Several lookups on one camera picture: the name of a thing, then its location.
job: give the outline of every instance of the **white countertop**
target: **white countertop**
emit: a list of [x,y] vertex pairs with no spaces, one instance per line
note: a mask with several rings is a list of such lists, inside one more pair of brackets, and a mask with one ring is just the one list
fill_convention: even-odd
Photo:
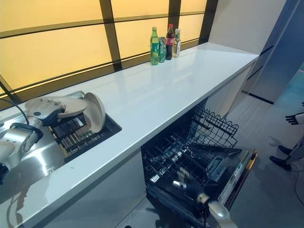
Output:
[[[17,225],[16,213],[27,226],[36,224],[231,80],[242,68],[251,65],[257,57],[205,43],[186,49],[178,59],[157,66],[140,64],[52,93],[67,95],[82,90],[98,95],[106,112],[122,130],[33,184],[18,211],[14,204],[8,208],[13,199],[2,203],[0,227],[8,227],[9,209],[13,226]],[[10,108],[0,112],[0,117],[17,112]]]

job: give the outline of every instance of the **dish rack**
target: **dish rack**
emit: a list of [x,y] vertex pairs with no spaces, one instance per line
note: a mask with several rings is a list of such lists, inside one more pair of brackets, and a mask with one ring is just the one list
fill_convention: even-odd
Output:
[[[83,99],[84,93],[77,91],[68,95],[76,99]],[[92,132],[86,125],[83,113],[61,119],[49,127],[55,141],[65,154],[64,163],[68,163],[104,140],[120,132],[122,128],[108,115],[100,132]]]
[[153,146],[142,147],[146,183],[156,184],[164,178],[176,180],[176,170],[182,167],[202,187],[214,184],[225,171],[220,166],[224,158],[241,151],[234,149],[237,130],[237,124],[197,106],[189,124],[173,128]]

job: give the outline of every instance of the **black frame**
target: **black frame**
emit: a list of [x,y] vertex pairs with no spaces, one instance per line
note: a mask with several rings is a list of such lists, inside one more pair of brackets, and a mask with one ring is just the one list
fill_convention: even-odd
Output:
[[[200,36],[197,39],[182,42],[181,50],[185,50],[187,48],[191,48],[193,46],[208,42],[213,19],[215,16],[216,7],[218,4],[218,0],[207,0],[205,11],[196,11],[196,12],[186,12],[181,13],[181,0],[169,0],[169,12],[168,14],[158,14],[158,15],[149,15],[149,16],[136,16],[136,17],[126,17],[126,18],[114,18],[112,12],[111,0],[99,0],[101,7],[101,12],[103,15],[103,19],[101,20],[88,20],[81,22],[70,22],[70,23],[62,23],[55,25],[46,25],[39,26],[33,28],[25,28],[25,29],[17,29],[11,31],[0,32],[0,39],[9,38],[13,36],[21,36],[25,34],[50,31],[56,29],[67,29],[73,27],[81,27],[81,26],[91,26],[104,24],[108,45],[110,49],[110,54],[112,61],[108,63],[103,63],[97,66],[91,66],[86,69],[80,69],[78,71],[70,72],[67,74],[59,75],[53,78],[49,78],[44,81],[39,81],[31,85],[27,85],[17,89],[11,89],[9,85],[5,82],[5,80],[0,77],[0,87],[4,90],[10,100],[13,102],[20,104],[29,99],[35,98],[37,96],[42,96],[69,86],[73,86],[94,78],[98,78],[101,76],[105,76],[107,74],[120,71],[129,67],[133,67],[135,65],[148,62],[150,60],[150,52],[140,53],[135,56],[120,58],[118,41],[115,30],[115,22],[123,22],[123,21],[132,21],[132,20],[145,20],[145,19],[156,19],[156,18],[168,18],[168,24],[173,24],[173,28],[178,28],[179,26],[179,18],[180,16],[185,15],[193,15],[193,14],[204,14],[204,20],[201,26]],[[38,85],[33,88],[26,89],[30,86],[34,86],[37,84],[45,83],[42,85]],[[9,103],[0,101],[0,110],[11,107]]]

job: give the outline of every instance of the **plastic bottle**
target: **plastic bottle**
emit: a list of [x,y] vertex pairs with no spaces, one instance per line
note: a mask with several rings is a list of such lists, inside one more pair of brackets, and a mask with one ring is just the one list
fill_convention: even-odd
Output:
[[170,60],[172,58],[172,47],[174,41],[174,33],[173,33],[173,25],[169,24],[169,29],[167,32],[167,42],[166,42],[166,60]]
[[152,35],[150,38],[151,65],[157,65],[157,63],[158,63],[158,49],[159,49],[159,42],[158,42],[158,36],[156,33],[156,27],[152,27]]
[[173,58],[177,58],[180,56],[180,48],[181,48],[181,40],[180,40],[180,29],[175,29],[175,35],[174,35],[174,44],[173,44]]

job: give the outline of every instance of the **hand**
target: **hand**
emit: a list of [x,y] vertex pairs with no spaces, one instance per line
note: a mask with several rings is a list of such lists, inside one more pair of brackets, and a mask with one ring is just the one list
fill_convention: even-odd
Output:
[[298,125],[298,124],[301,124],[301,123],[298,122],[296,116],[299,116],[299,115],[302,115],[302,114],[304,114],[304,113],[298,113],[298,114],[295,114],[295,115],[287,115],[287,116],[285,116],[285,118],[286,118],[286,121],[289,122],[291,125]]

